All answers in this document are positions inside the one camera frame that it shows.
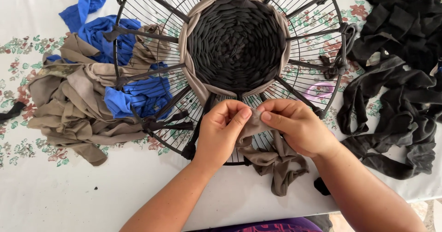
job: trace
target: tiled floor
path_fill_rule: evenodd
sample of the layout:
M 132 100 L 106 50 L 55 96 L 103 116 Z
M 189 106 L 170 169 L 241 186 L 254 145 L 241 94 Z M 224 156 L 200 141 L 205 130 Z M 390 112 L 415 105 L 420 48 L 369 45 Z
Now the tiled floor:
M 442 198 L 410 204 L 428 232 L 442 232 Z M 355 232 L 341 214 L 331 214 L 333 232 Z

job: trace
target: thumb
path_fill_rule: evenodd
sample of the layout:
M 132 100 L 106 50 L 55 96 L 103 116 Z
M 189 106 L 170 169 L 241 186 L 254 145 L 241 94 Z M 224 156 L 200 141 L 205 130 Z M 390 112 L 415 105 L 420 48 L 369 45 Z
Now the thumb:
M 297 123 L 295 120 L 268 111 L 262 112 L 261 120 L 268 126 L 289 134 Z
M 237 138 L 250 116 L 250 108 L 243 108 L 233 117 L 223 130 L 229 133 L 229 135 L 235 135 L 235 138 Z

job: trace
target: table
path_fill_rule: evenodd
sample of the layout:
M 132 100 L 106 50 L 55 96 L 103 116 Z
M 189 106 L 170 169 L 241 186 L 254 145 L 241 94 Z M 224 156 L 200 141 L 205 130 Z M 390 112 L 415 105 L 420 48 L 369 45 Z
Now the table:
M 370 6 L 363 0 L 337 0 L 344 20 L 363 24 Z M 22 115 L 0 126 L 0 231 L 117 231 L 127 219 L 189 161 L 167 152 L 156 141 L 144 139 L 125 145 L 102 146 L 105 164 L 93 167 L 72 150 L 45 144 L 40 131 L 26 128 L 32 100 L 23 87 L 41 67 L 44 52 L 56 51 L 68 28 L 58 13 L 77 0 L 0 0 L 0 110 L 18 99 L 30 104 Z M 96 17 L 115 14 L 118 5 L 108 0 Z M 361 74 L 351 69 L 341 88 Z M 342 105 L 339 92 L 326 124 L 339 139 L 336 124 Z M 378 117 L 379 100 L 368 106 L 370 132 Z M 442 142 L 439 126 L 436 142 Z M 408 202 L 442 197 L 442 147 L 437 146 L 433 174 L 399 181 L 374 172 Z M 404 158 L 404 151 L 387 155 Z M 211 179 L 192 212 L 185 230 L 253 221 L 292 218 L 336 211 L 333 199 L 313 187 L 318 172 L 298 178 L 285 197 L 270 192 L 271 176 L 260 177 L 252 167 L 222 167 Z

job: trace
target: purple scissors handle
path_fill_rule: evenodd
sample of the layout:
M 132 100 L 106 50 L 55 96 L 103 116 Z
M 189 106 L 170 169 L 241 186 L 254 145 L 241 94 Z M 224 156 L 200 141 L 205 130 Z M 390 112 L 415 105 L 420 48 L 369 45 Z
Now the purple scissors handle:
M 320 87 L 327 87 L 328 91 L 327 92 L 320 92 L 319 94 L 317 94 L 317 91 L 315 89 L 316 89 L 316 87 L 319 87 L 319 86 Z M 324 98 L 326 96 L 333 94 L 333 92 L 334 92 L 334 86 L 331 83 L 317 82 L 317 83 L 311 85 L 305 93 L 302 93 L 302 95 L 309 100 L 313 100 L 313 99 L 318 99 L 318 98 Z

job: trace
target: hand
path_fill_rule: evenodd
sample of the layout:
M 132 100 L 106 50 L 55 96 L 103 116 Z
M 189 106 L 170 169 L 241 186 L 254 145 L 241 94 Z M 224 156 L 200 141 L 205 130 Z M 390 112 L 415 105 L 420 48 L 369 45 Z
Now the hand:
M 224 100 L 215 105 L 202 118 L 192 162 L 217 171 L 229 159 L 250 116 L 250 107 L 237 100 Z
M 257 107 L 261 120 L 284 133 L 291 148 L 301 155 L 314 158 L 329 156 L 339 141 L 325 124 L 301 101 L 267 99 Z

